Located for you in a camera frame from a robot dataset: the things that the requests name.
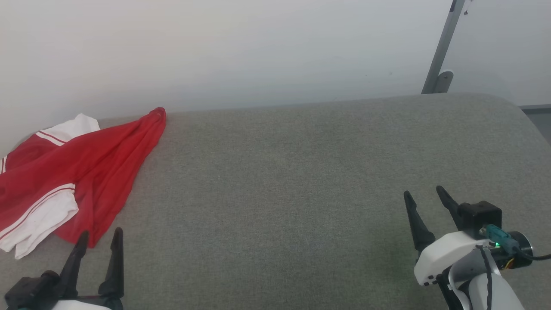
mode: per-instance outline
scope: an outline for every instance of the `gray couch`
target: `gray couch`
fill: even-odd
[[[437,185],[458,202],[496,204],[506,230],[551,253],[551,147],[500,98],[169,114],[125,208],[83,259],[78,290],[97,292],[120,226],[127,309],[445,309],[436,286],[414,279],[402,197],[412,193],[441,237],[455,227]],[[0,292],[61,271],[72,246],[52,235],[20,261],[0,253]],[[503,274],[526,309],[551,309],[550,262]]]

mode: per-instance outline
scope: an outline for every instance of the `red stripe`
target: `red stripe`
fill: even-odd
[[[72,189],[72,190],[74,190],[74,188],[61,188],[61,189],[58,189],[58,190],[54,191],[53,193],[48,194],[46,197],[42,198],[42,200],[40,200],[40,202],[37,203],[29,213],[27,213],[27,215],[25,216],[25,218],[24,218],[19,224],[17,224],[17,226],[15,226],[15,227],[12,228],[9,232],[7,232],[7,233],[5,233],[3,236],[1,236],[1,237],[0,237],[0,240],[2,240],[2,238],[4,238],[4,237],[5,237],[6,235],[8,235],[10,232],[14,231],[14,229],[16,229],[16,228],[18,228],[19,226],[21,226],[21,224],[23,224],[23,223],[25,222],[25,220],[27,219],[27,217],[29,217],[29,215],[31,215],[31,214],[36,210],[36,208],[38,208],[38,206],[40,206],[40,205],[44,202],[44,200],[50,198],[53,194],[56,194],[56,193],[58,193],[59,191],[66,190],[66,189]]]
[[[54,137],[54,136],[52,136],[52,135],[50,135],[50,134],[48,134],[48,133],[45,133],[45,132],[43,132],[42,130],[39,131],[39,132],[40,132],[41,134],[43,134],[43,135],[46,135],[46,136],[50,137],[50,138],[54,138],[54,139],[60,141],[61,143],[66,143],[66,141],[59,140],[58,138],[56,138],[56,137]]]

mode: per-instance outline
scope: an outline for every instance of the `teal connector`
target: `teal connector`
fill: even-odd
[[[510,234],[504,232],[501,228],[496,225],[487,225],[486,227],[486,238],[492,240],[505,250],[508,254],[514,255],[516,253],[515,248],[520,248],[517,240],[514,240]]]

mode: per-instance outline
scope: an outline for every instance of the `cable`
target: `cable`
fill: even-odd
[[[515,247],[514,250],[516,251],[516,253],[518,255],[520,255],[521,257],[523,258],[526,258],[526,259],[529,259],[529,260],[546,260],[546,259],[551,259],[551,254],[547,254],[547,255],[544,255],[544,256],[531,256],[531,255],[528,255],[526,253],[524,253],[521,249]]]
[[[505,264],[505,267],[504,267],[503,269],[509,269],[509,266],[511,266],[511,265],[512,265],[512,262],[513,262],[514,260],[515,260],[515,258],[514,258],[514,257],[513,257],[513,258],[511,258],[511,259],[510,259],[510,260],[509,260],[509,261],[507,262],[507,264]]]
[[[490,261],[488,260],[488,257],[486,256],[486,252],[484,252],[484,249],[481,245],[476,246],[478,249],[480,249],[480,252],[482,253],[482,258],[484,259],[484,265],[486,266],[486,275],[488,276],[488,298],[486,298],[486,304],[488,305],[487,310],[491,310],[491,267],[490,267]]]

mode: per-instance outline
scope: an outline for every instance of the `white wall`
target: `white wall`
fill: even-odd
[[[449,92],[494,94],[517,105],[551,104],[551,1],[465,1],[442,70]]]
[[[0,152],[101,118],[420,93],[451,0],[3,0]]]

